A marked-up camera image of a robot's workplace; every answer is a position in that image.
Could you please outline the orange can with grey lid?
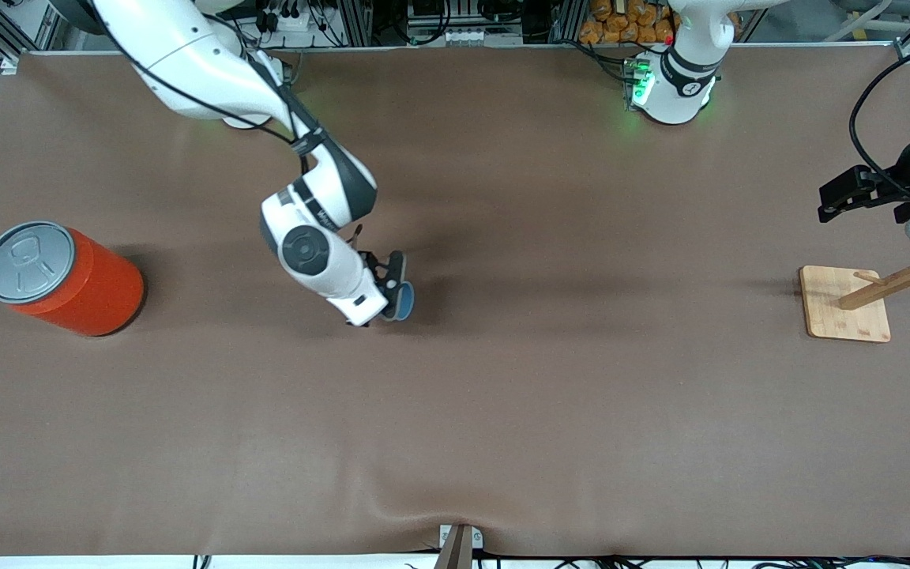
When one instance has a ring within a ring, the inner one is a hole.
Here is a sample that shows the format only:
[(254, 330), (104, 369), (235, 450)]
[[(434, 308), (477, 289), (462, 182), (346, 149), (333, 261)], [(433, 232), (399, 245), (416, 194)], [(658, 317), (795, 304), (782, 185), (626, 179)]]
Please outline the orange can with grey lid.
[(86, 337), (119, 331), (147, 295), (126, 257), (76, 229), (33, 220), (0, 235), (0, 303)]

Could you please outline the aluminium frame post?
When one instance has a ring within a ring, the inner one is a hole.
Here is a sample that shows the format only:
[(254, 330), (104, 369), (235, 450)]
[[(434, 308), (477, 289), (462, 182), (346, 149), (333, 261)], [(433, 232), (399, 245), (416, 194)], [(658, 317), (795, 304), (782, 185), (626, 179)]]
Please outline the aluminium frame post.
[(588, 0), (551, 0), (553, 16), (549, 42), (574, 40), (578, 42), (581, 26), (589, 16)]
[(348, 47), (371, 47), (374, 0), (335, 0)]

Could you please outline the white connector strip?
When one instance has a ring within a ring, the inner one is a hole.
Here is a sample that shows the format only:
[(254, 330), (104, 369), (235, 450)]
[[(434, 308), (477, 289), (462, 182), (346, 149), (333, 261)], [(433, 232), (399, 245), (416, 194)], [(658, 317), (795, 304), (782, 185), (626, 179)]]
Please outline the white connector strip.
[(496, 32), (483, 28), (455, 29), (445, 32), (447, 47), (517, 47), (523, 44), (520, 35)]

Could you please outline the brown table cover cloth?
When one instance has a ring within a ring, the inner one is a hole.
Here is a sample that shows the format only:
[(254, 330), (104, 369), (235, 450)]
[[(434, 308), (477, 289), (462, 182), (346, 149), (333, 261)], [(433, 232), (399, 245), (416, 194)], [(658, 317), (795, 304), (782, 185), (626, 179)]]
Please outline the brown table cover cloth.
[(33, 220), (147, 295), (86, 337), (0, 303), (0, 555), (910, 557), (910, 291), (885, 345), (806, 335), (798, 269), (892, 273), (890, 208), (820, 224), (890, 46), (737, 47), (685, 126), (572, 48), (307, 55), (372, 170), (359, 245), (408, 321), (280, 268), (281, 141), (170, 112), (117, 55), (0, 77), (0, 235)]

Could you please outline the blue plastic cup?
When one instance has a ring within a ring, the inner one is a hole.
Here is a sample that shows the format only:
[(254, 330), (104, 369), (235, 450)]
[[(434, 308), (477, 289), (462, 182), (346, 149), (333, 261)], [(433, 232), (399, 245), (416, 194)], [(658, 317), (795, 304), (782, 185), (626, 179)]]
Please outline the blue plastic cup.
[(415, 305), (415, 291), (414, 287), (412, 287), (411, 282), (407, 281), (401, 285), (401, 287), (393, 288), (393, 295), (390, 299), (386, 299), (387, 303), (390, 300), (397, 300), (398, 303), (400, 303), (400, 313), (398, 313), (398, 320), (394, 322), (400, 322), (408, 319)]

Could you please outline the white power strip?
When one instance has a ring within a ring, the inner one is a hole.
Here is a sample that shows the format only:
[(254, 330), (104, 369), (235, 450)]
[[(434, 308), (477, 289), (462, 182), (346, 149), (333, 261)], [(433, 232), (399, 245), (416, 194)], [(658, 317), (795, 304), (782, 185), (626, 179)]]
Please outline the white power strip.
[(269, 5), (256, 16), (261, 32), (307, 32), (313, 18), (310, 11), (300, 10), (299, 5)]

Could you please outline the wooden cup rack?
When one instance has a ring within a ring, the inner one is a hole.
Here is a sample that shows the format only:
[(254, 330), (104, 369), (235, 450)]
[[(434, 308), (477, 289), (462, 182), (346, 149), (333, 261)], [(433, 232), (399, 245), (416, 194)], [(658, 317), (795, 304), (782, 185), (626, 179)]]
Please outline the wooden cup rack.
[(889, 275), (868, 269), (803, 266), (798, 275), (810, 337), (874, 345), (891, 340), (886, 299), (910, 289), (910, 266)]

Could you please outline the orange snack pile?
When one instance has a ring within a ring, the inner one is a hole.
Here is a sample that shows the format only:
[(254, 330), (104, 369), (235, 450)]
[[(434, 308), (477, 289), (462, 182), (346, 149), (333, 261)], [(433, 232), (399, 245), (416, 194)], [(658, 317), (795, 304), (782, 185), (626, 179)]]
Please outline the orange snack pile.
[(667, 0), (588, 0), (577, 41), (583, 44), (672, 43), (682, 18)]

